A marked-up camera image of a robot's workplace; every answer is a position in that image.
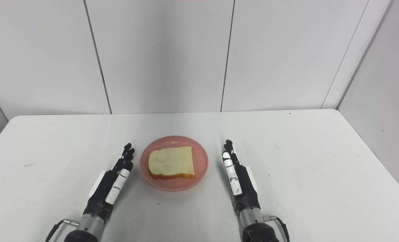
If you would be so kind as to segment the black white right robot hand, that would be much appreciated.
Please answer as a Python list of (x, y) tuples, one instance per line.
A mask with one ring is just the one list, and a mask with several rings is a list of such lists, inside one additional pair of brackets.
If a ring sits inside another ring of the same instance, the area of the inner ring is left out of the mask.
[(260, 209), (252, 171), (249, 166), (241, 164), (230, 139), (225, 141), (222, 160), (233, 195), (234, 210), (241, 213), (245, 209)]

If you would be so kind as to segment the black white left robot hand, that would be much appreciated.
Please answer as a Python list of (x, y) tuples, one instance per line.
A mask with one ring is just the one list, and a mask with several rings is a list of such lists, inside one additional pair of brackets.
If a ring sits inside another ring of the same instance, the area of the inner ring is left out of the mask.
[(124, 146), (123, 152), (112, 169), (105, 171), (92, 196), (87, 201), (83, 214), (99, 217), (106, 223), (111, 217), (115, 201), (130, 175), (135, 149), (131, 143)]

